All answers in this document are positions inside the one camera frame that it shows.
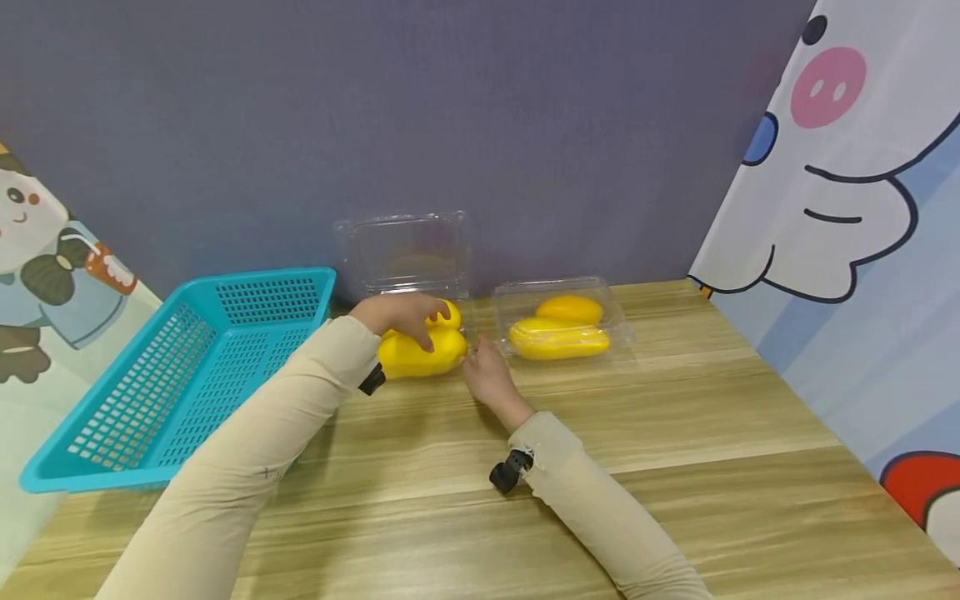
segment yellow fruit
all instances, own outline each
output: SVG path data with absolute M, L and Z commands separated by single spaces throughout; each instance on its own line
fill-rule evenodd
M 450 318 L 447 319 L 444 315 L 437 315 L 437 321 L 430 321 L 430 318 L 426 319 L 427 327 L 447 327 L 450 329 L 459 329 L 460 324 L 463 322 L 463 317 L 460 315 L 460 309 L 457 308 L 457 305 L 451 302 L 450 300 L 444 300 L 446 305 L 450 308 Z M 386 340 L 389 337 L 396 335 L 396 331 L 392 329 L 387 329 L 387 332 L 381 336 L 381 339 Z
M 507 337 L 516 353 L 530 360 L 595 356 L 610 347 L 607 334 L 592 325 L 542 317 L 517 321 Z
M 545 319 L 596 325 L 603 319 L 603 306 L 583 296 L 557 296 L 538 306 L 535 314 Z
M 395 333 L 384 337 L 377 358 L 388 379 L 427 377 L 450 371 L 467 355 L 467 340 L 452 327 L 429 327 L 433 352 L 423 350 L 417 342 Z

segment beige sleeve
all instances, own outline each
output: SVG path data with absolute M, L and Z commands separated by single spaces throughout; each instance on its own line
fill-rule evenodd
M 712 598 L 676 544 L 629 492 L 587 456 L 550 413 L 536 413 L 510 438 L 534 455 L 524 479 L 573 532 L 628 600 Z
M 101 600 L 226 600 L 280 476 L 376 365 L 380 338 L 327 322 L 183 465 L 107 577 Z

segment gray wall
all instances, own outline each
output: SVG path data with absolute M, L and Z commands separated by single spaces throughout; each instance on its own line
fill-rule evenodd
M 0 138 L 162 296 L 455 208 L 479 292 L 681 277 L 812 5 L 9 0 Z

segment black wrist strap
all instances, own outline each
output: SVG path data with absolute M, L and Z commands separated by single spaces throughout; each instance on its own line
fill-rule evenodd
M 373 367 L 373 371 L 360 384 L 360 391 L 367 396 L 372 396 L 373 392 L 376 392 L 376 389 L 386 382 L 387 376 L 383 374 L 383 365 L 377 363 L 376 367 Z
M 490 482 L 500 493 L 507 494 L 516 487 L 523 471 L 534 465 L 534 457 L 522 450 L 511 450 L 510 456 L 490 471 Z

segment plastic basket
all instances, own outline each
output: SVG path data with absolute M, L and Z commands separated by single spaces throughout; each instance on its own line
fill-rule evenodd
M 329 315 L 336 273 L 190 281 L 144 324 L 20 475 L 26 492 L 166 485 Z

